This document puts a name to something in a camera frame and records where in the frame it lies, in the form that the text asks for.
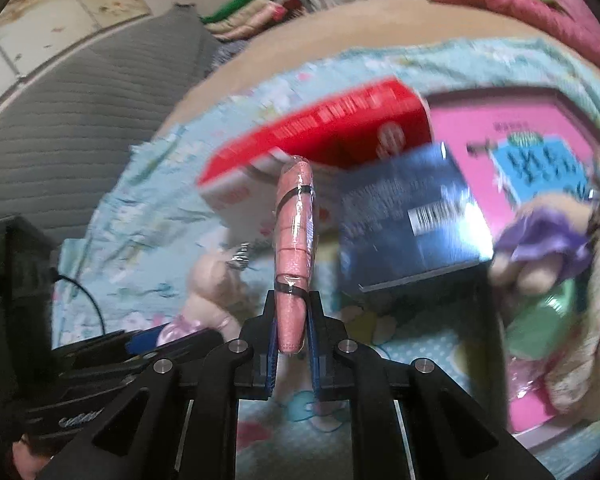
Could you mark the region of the left hand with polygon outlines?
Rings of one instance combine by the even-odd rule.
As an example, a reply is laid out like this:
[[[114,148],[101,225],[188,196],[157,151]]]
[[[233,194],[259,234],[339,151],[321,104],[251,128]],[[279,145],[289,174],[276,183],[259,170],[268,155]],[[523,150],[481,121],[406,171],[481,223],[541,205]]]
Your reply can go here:
[[[33,452],[25,436],[12,444],[12,462],[21,480],[35,480],[52,459]]]

